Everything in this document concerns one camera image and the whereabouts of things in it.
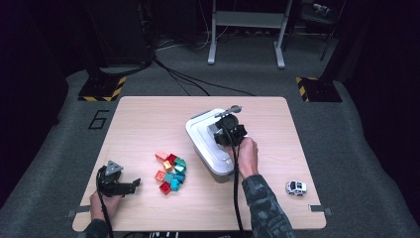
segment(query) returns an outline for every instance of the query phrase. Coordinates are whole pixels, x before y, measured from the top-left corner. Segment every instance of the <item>toy car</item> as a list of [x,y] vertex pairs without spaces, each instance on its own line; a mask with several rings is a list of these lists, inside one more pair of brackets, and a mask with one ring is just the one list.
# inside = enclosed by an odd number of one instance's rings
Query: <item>toy car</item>
[[296,180],[289,181],[286,185],[286,191],[290,195],[303,196],[306,194],[306,183]]

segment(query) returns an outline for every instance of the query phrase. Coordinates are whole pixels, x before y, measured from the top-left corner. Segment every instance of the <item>gray carpet floor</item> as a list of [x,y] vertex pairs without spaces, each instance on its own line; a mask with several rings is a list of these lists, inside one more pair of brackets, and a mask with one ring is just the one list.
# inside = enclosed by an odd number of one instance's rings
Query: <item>gray carpet floor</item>
[[[420,237],[420,230],[395,182],[383,171],[368,146],[358,111],[346,88],[335,85],[342,103],[303,102],[296,76],[320,76],[324,42],[294,35],[284,53],[286,68],[278,69],[272,42],[276,38],[231,38],[219,43],[216,63],[207,64],[209,46],[202,50],[180,46],[157,51],[166,66],[201,80],[248,91],[256,96],[286,98],[315,185],[325,207],[332,209],[327,226],[297,230],[298,237]],[[122,71],[127,68],[111,68]],[[0,211],[0,237],[75,237],[72,219],[107,129],[123,96],[184,96],[167,72],[153,63],[127,77],[113,102],[83,102],[77,93],[85,71],[67,78],[69,92],[54,126],[34,161]],[[244,95],[201,84],[213,96]],[[205,94],[184,85],[190,95]],[[89,130],[98,110],[107,118],[102,130]]]

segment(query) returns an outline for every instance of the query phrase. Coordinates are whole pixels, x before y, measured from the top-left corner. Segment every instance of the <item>white plastic container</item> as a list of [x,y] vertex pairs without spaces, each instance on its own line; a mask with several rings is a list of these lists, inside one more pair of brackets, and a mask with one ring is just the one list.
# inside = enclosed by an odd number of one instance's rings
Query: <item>white plastic container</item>
[[186,131],[194,143],[196,151],[207,165],[216,182],[226,182],[233,178],[234,163],[229,154],[214,141],[209,126],[220,120],[216,114],[224,112],[216,108],[192,117],[185,125]]

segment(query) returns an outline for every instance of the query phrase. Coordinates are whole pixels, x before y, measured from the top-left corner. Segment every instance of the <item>table leg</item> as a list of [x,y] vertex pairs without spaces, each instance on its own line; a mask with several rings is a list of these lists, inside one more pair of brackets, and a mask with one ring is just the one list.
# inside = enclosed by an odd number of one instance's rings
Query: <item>table leg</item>
[[216,0],[213,0],[213,13],[211,19],[211,45],[209,52],[208,64],[214,64],[216,57]]
[[284,32],[285,32],[286,27],[287,27],[287,21],[288,21],[288,17],[289,17],[292,2],[293,2],[293,0],[289,0],[287,2],[286,11],[284,12],[283,20],[281,22],[281,28],[280,28],[280,34],[278,36],[278,41],[274,42],[274,50],[275,50],[275,57],[277,58],[277,66],[280,69],[285,68],[283,53],[282,53],[282,50],[281,50],[281,42],[283,41],[283,38],[284,38]]

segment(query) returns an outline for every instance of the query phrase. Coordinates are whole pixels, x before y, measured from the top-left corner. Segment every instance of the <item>building block pile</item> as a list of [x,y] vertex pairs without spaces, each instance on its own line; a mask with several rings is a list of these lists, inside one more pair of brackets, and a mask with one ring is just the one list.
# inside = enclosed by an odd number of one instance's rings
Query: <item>building block pile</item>
[[171,191],[178,191],[185,181],[186,162],[184,159],[164,152],[156,152],[158,161],[162,162],[162,169],[157,171],[155,179],[161,182],[160,191],[167,195]]

